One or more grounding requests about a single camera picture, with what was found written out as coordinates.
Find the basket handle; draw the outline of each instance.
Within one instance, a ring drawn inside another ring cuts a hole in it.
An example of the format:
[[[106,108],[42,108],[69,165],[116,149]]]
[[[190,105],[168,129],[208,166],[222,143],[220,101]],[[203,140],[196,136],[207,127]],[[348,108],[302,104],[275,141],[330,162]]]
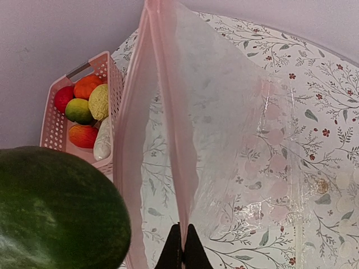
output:
[[[66,77],[68,79],[70,79],[71,77],[77,75],[78,73],[82,72],[83,70],[89,68],[91,65],[89,62],[85,62],[81,65],[79,65],[78,67],[76,67],[75,69],[71,70],[69,74],[66,75]]]

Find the plastic bag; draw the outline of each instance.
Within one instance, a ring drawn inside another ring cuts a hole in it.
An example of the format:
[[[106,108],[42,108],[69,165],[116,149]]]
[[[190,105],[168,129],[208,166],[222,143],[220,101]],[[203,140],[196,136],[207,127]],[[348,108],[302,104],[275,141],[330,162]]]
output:
[[[302,169],[305,209],[298,265],[302,268],[358,268],[359,192],[354,165]]]
[[[132,221],[127,268],[153,268],[164,242],[146,238],[178,221],[182,246],[189,223],[205,244],[296,221],[293,110],[288,85],[187,8],[145,1],[114,142]]]

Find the green watermelon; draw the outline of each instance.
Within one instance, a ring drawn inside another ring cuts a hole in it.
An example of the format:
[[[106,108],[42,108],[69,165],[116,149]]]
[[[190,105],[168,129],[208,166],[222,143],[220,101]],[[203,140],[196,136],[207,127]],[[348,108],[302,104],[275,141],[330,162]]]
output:
[[[117,269],[130,219],[111,181],[42,147],[0,150],[0,268]]]

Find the floral tablecloth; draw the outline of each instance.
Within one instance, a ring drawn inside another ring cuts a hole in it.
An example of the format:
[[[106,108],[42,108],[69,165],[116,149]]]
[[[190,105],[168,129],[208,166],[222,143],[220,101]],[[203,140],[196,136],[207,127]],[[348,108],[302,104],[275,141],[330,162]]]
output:
[[[295,36],[238,19],[198,15],[248,59],[291,84],[300,150],[290,154],[301,160],[305,190],[300,223],[260,231],[230,224],[228,233],[210,238],[204,246],[211,264],[232,269],[358,269],[359,68]],[[137,32],[112,55],[125,79],[136,37]],[[161,137],[153,141],[148,154],[158,157],[163,141]],[[286,148],[284,137],[278,143]],[[286,157],[288,151],[280,154]],[[174,189],[170,175],[163,180],[156,176],[160,173],[156,167],[146,169],[144,186],[152,202],[143,211],[142,228],[146,248],[159,249],[178,220]],[[249,185],[246,171],[238,172],[234,180]],[[231,196],[221,221],[232,219],[242,207],[241,199]],[[152,266],[159,255],[148,250]]]

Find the pink plastic bag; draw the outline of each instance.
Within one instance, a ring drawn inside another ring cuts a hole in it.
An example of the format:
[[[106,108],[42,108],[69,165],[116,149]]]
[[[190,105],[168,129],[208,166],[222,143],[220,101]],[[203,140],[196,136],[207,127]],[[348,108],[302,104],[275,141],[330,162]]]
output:
[[[142,232],[151,215],[162,218],[163,237],[179,221],[182,246],[189,223],[204,244],[239,223],[245,232],[293,222],[293,108],[290,87],[187,8],[145,1],[114,141],[114,184],[132,221],[127,268],[156,265],[164,242],[148,243]],[[152,206],[155,186],[168,212]]]

